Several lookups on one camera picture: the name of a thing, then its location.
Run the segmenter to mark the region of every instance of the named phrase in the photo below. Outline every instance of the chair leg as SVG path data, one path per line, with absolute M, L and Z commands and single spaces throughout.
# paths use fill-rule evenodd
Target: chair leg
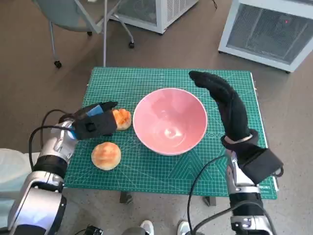
M 59 61 L 58 56 L 55 53 L 53 24 L 51 21 L 49 21 L 49 28 L 50 28 L 50 35 L 51 35 L 51 44 L 52 44 L 52 53 L 53 53 L 54 65 L 59 69 L 60 67 L 62 67 L 62 64 Z
M 125 23 L 120 19 L 120 17 L 119 17 L 117 14 L 113 13 L 112 16 L 113 16 L 114 18 L 116 18 L 116 19 L 122 24 L 122 26 L 123 26 L 124 29 L 126 30 L 127 34 L 128 34 L 129 37 L 131 38 L 131 42 L 129 43 L 129 46 L 130 46 L 130 48 L 134 48 L 134 37 L 133 37 L 132 33 L 129 31 L 129 29 L 127 28 L 127 26 L 125 25 Z

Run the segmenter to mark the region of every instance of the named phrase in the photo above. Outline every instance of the metal grill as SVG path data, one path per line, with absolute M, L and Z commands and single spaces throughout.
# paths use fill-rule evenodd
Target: metal grill
M 167 21 L 171 22 L 193 5 L 195 0 L 167 0 Z
M 227 47 L 291 64 L 313 36 L 313 20 L 241 4 Z
M 118 14 L 157 25 L 156 0 L 124 0 Z

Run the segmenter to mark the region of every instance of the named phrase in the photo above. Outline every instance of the wire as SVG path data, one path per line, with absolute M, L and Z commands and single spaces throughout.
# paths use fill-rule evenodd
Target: wire
M 243 206 L 243 205 L 256 205 L 256 206 L 258 206 L 258 207 L 263 211 L 263 213 L 264 213 L 264 215 L 266 216 L 266 218 L 268 219 L 268 222 L 269 222 L 269 225 L 270 225 L 270 227 L 271 227 L 271 230 L 272 230 L 273 235 L 277 235 L 276 230 L 275 230 L 275 227 L 274 227 L 273 222 L 272 222 L 272 219 L 270 218 L 268 212 L 267 212 L 259 203 L 253 202 L 253 201 L 242 201 L 242 202 L 239 202 L 239 203 L 237 203 L 237 204 L 236 204 L 235 206 L 233 206 L 233 207 L 230 207 L 230 208 L 228 208 L 228 209 L 226 209 L 226 210 L 224 210 L 224 211 L 222 211 L 222 212 L 219 212 L 219 213 L 217 213 L 217 214 L 215 214 L 215 215 L 213 215 L 213 216 L 211 216 L 211 217 L 209 217 L 209 218 L 207 218 L 207 219 L 204 219 L 204 220 L 201 221 L 198 225 L 195 226 L 195 229 L 191 232 L 191 234 L 192 234 L 192 235 L 195 235 L 196 232 L 197 232 L 197 230 L 198 230 L 199 228 L 201 228 L 203 225 L 205 225 L 206 223 L 208 223 L 208 222 L 210 222 L 211 220 L 216 219 L 216 218 L 218 218 L 218 217 L 220 217 L 220 216 L 222 216 L 222 215 L 224 215 L 224 214 L 226 214 L 226 213 L 228 213 L 228 212 L 231 212 L 231 211 L 233 211 L 233 210 L 235 210 L 235 209 L 237 209 L 238 207 L 241 207 L 241 206 Z
M 82 231 L 86 231 L 86 229 L 82 229 L 81 231 L 78 231 L 78 232 L 75 233 L 74 235 L 78 235 L 78 234 L 81 233 Z
M 29 141 L 28 141 L 28 156 L 29 156 L 30 168 L 32 171 L 34 170 L 34 164 L 33 164 L 33 159 L 32 159 L 32 142 L 33 142 L 34 136 L 39 130 L 43 130 L 43 129 L 47 129 L 47 128 L 60 129 L 60 130 L 65 130 L 65 131 L 73 131 L 74 130 L 72 128 L 67 128 L 67 127 L 63 127 L 63 126 L 53 126 L 53 125 L 40 126 L 40 127 L 37 127 L 35 130 L 33 130 L 33 132 L 30 134 Z
M 215 10 L 217 10 L 217 4 L 216 4 L 215 0 L 212 0 L 212 2 L 214 3 Z
M 192 231 L 192 226 L 191 226 L 191 219 L 190 219 L 190 202 L 191 202 L 191 197 L 192 197 L 192 194 L 193 194 L 193 191 L 195 189 L 195 186 L 201 176 L 201 174 L 204 172 L 204 170 L 209 166 L 211 165 L 213 162 L 215 162 L 216 160 L 218 159 L 221 159 L 223 157 L 226 157 L 226 155 L 221 155 L 217 158 L 214 158 L 213 160 L 209 161 L 207 164 L 205 164 L 205 166 L 202 168 L 202 170 L 199 172 L 199 174 L 197 175 L 197 177 L 195 178 L 194 180 L 194 183 L 192 184 L 191 186 L 191 189 L 190 189 L 190 193 L 189 193 L 189 198 L 188 198 L 188 204 L 187 204 L 187 218 L 188 218 L 188 224 L 189 224 L 189 227 L 190 227 L 190 231 Z
M 53 112 L 60 112 L 60 113 L 63 113 L 63 114 L 68 114 L 67 112 L 65 112 L 65 111 L 63 111 L 61 109 L 52 109 L 52 110 L 50 110 L 49 112 L 47 112 L 45 114 L 44 119 L 41 122 L 41 126 L 43 126 L 45 124 L 45 121 L 46 121 L 47 117 L 49 116 L 49 114 L 51 114 Z M 40 130 L 40 146 L 41 146 L 41 148 L 44 146 L 44 130 L 43 129 Z

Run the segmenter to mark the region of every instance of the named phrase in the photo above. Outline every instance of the bread roll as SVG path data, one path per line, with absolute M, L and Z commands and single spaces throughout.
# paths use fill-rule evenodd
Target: bread roll
M 132 115 L 126 109 L 115 109 L 113 110 L 113 115 L 116 121 L 117 130 L 126 130 L 131 126 Z
M 111 142 L 97 145 L 91 154 L 92 163 L 101 170 L 112 170 L 121 162 L 121 150 Z

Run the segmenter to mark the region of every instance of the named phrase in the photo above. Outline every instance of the shoe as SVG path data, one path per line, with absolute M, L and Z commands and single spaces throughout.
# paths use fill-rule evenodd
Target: shoe
M 190 232 L 190 227 L 187 221 L 182 221 L 177 229 L 177 235 L 186 235 Z
M 155 230 L 150 220 L 143 221 L 140 226 L 146 231 L 147 234 L 155 235 Z

